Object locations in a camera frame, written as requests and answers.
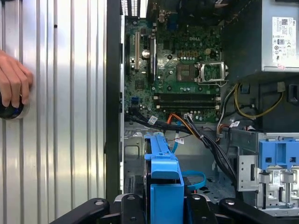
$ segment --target hand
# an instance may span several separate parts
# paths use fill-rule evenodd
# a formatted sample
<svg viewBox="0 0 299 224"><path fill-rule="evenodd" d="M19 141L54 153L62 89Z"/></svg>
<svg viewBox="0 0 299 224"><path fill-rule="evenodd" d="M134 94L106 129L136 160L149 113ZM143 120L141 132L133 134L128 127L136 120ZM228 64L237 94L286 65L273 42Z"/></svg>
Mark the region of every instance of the hand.
<svg viewBox="0 0 299 224"><path fill-rule="evenodd" d="M0 50L0 92L5 107L18 108L20 95L24 105L29 103L29 88L33 82L32 73L19 61Z"/></svg>

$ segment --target motherboard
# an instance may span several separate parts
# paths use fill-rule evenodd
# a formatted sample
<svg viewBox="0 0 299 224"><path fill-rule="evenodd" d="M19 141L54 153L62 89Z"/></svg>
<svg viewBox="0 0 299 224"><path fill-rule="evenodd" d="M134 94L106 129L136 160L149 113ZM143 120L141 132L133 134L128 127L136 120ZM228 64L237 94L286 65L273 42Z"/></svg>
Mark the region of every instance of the motherboard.
<svg viewBox="0 0 299 224"><path fill-rule="evenodd" d="M126 20L125 111L166 120L170 113L194 122L219 120L226 69L220 27L178 27L162 10L157 23Z"/></svg>

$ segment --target ribbed metal panel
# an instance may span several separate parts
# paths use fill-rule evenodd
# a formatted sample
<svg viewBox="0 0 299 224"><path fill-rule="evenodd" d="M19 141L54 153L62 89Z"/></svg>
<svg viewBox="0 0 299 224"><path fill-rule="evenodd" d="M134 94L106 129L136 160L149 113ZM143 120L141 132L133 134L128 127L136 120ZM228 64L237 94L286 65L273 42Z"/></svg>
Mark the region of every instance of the ribbed metal panel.
<svg viewBox="0 0 299 224"><path fill-rule="evenodd" d="M105 196L105 5L0 6L0 47L35 77L25 118L0 120L0 224L47 224Z"/></svg>

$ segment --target yellow wire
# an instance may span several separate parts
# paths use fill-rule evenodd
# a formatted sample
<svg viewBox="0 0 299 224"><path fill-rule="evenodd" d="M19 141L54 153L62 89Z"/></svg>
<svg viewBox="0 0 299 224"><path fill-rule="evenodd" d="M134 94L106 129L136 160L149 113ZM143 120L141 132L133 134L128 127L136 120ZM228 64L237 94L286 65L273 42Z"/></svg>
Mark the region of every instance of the yellow wire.
<svg viewBox="0 0 299 224"><path fill-rule="evenodd" d="M238 91L239 91L239 86L240 86L240 84L238 84L238 85L235 87L235 88L236 88L236 90L235 90L235 106L236 106L238 112L239 112L242 116L244 116L244 117L246 117L246 118L250 118L250 119L256 119L256 118L259 118L259 117L262 117L262 116L266 115L267 113L269 113L270 111L272 111L272 110L273 110L273 109L274 109L274 108L281 102L282 98L284 97L284 92L282 92L282 93L281 93L281 97L280 97L280 99L277 101L277 103L276 103L275 105L273 105L271 108L269 108L268 110L266 110L265 112L263 112L263 113L261 113L261 114L258 114L258 115L255 115L255 116L251 116L251 115L248 115L248 114L243 113L243 112L240 110L239 103L238 103Z"/></svg>

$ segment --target expansion slot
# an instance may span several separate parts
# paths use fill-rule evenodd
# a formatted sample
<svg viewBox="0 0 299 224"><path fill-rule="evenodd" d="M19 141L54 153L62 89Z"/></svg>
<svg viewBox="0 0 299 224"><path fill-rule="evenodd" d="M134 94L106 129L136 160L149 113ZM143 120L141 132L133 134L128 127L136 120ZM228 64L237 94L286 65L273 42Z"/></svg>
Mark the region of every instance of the expansion slot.
<svg viewBox="0 0 299 224"><path fill-rule="evenodd" d="M140 32L135 33L135 69L139 70L140 60Z"/></svg>

